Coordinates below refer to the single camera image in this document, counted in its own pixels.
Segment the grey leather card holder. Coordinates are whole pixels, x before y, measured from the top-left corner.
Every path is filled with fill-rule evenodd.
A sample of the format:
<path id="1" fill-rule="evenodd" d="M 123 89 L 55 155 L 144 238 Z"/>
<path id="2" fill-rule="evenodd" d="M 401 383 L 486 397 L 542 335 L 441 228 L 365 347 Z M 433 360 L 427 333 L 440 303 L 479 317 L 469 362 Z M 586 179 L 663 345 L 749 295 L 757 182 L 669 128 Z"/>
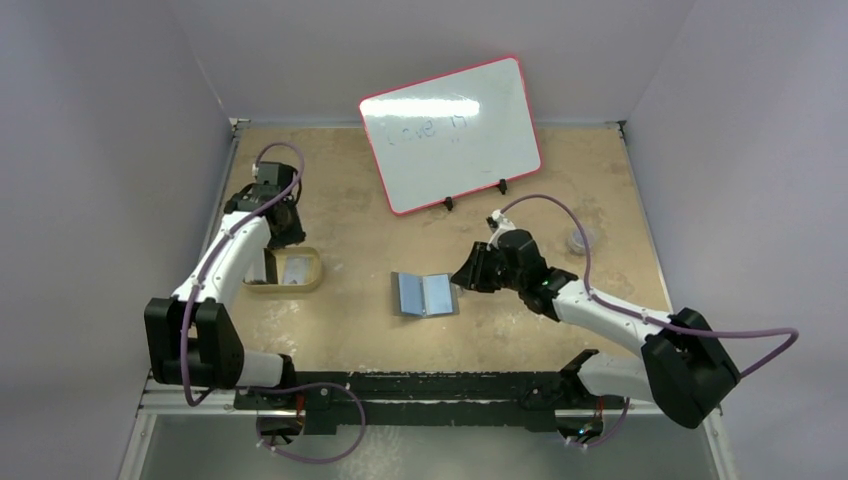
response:
<path id="1" fill-rule="evenodd" d="M 392 308 L 398 316 L 423 319 L 460 312 L 461 288 L 451 282 L 447 273 L 415 275 L 392 272 L 390 281 Z"/>

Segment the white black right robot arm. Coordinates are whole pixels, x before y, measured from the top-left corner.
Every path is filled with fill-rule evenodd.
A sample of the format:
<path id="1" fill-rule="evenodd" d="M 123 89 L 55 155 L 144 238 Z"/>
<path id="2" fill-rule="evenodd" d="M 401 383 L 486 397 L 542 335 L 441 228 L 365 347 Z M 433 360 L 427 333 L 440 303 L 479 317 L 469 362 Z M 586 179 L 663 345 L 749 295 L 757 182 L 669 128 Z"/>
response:
<path id="1" fill-rule="evenodd" d="M 451 276 L 467 291 L 515 291 L 535 314 L 587 329 L 631 352 L 617 357 L 585 350 L 563 372 L 561 392 L 576 407 L 601 396 L 655 404 L 676 424 L 694 429 L 738 385 L 741 374 L 706 319 L 685 308 L 657 325 L 610 306 L 581 279 L 552 267 L 531 234 L 512 230 L 495 245 L 476 242 Z"/>

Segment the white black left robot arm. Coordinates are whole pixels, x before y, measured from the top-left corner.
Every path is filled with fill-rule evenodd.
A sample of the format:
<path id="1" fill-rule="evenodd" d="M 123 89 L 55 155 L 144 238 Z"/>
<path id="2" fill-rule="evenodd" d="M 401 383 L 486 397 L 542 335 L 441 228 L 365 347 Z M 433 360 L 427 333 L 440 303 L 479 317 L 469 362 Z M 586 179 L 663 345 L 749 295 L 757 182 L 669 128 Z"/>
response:
<path id="1" fill-rule="evenodd" d="M 260 164 L 254 182 L 225 203 L 213 243 L 190 276 L 169 297 L 149 301 L 143 317 L 157 382 L 187 389 L 256 387 L 275 409 L 295 402 L 292 358 L 248 350 L 228 307 L 243 284 L 275 282 L 273 249 L 304 241 L 296 210 L 300 177 L 290 165 Z"/>

